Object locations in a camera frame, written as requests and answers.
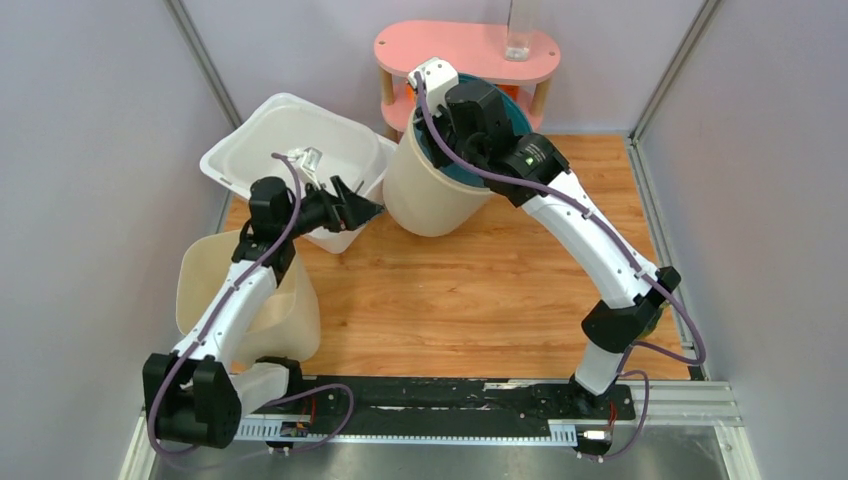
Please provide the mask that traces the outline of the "teal plastic bucket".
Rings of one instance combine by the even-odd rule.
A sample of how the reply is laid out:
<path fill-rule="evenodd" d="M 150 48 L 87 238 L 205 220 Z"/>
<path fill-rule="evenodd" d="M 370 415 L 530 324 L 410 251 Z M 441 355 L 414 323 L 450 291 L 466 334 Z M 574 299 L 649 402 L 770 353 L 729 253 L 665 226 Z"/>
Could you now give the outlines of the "teal plastic bucket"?
<path fill-rule="evenodd" d="M 526 115 L 506 93 L 465 73 L 458 75 L 458 83 L 445 92 L 444 102 L 430 112 L 448 148 L 478 168 L 486 167 L 494 156 L 505 155 L 520 137 L 533 131 Z M 437 145 L 419 106 L 414 110 L 413 127 L 418 146 L 437 172 L 469 187 L 486 186 L 484 177 L 454 163 Z"/>

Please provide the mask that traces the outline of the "beige round bucket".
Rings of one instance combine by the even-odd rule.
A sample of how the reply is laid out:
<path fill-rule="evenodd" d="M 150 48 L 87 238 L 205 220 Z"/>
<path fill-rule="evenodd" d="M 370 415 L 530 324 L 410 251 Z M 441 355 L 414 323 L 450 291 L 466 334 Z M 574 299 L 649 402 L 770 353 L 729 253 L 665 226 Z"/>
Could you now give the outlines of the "beige round bucket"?
<path fill-rule="evenodd" d="M 435 169 L 416 136 L 412 116 L 388 162 L 382 192 L 396 223 L 423 237 L 453 232 L 494 196 L 488 189 L 466 185 Z"/>

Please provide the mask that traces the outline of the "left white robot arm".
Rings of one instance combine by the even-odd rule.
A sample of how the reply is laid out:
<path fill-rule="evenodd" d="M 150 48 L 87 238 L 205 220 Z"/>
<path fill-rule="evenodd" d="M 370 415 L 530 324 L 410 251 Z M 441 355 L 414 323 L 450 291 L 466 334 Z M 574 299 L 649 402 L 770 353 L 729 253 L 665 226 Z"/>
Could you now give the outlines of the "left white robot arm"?
<path fill-rule="evenodd" d="M 223 449 L 244 416 L 269 403 L 283 414 L 304 405 L 306 388 L 289 376 L 291 359 L 264 356 L 231 374 L 238 344 L 292 266 L 296 238 L 319 228 L 354 231 L 384 210 L 339 176 L 328 188 L 261 178 L 250 188 L 248 208 L 211 304 L 169 353 L 153 353 L 143 365 L 147 436 L 158 453 L 163 441 L 183 443 L 187 451 Z"/>

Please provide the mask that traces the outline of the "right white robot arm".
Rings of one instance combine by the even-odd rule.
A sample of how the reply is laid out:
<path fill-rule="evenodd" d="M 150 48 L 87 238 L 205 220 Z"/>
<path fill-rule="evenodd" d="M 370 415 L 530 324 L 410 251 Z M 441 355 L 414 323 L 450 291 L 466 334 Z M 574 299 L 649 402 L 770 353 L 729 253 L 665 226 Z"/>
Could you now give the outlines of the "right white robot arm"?
<path fill-rule="evenodd" d="M 656 266 L 625 241 L 551 140 L 515 131 L 496 87 L 473 80 L 444 93 L 428 87 L 419 93 L 432 144 L 544 226 L 599 291 L 599 302 L 581 324 L 588 344 L 570 392 L 577 413 L 598 416 L 611 403 L 609 388 L 626 354 L 656 325 L 679 286 L 679 272 Z"/>

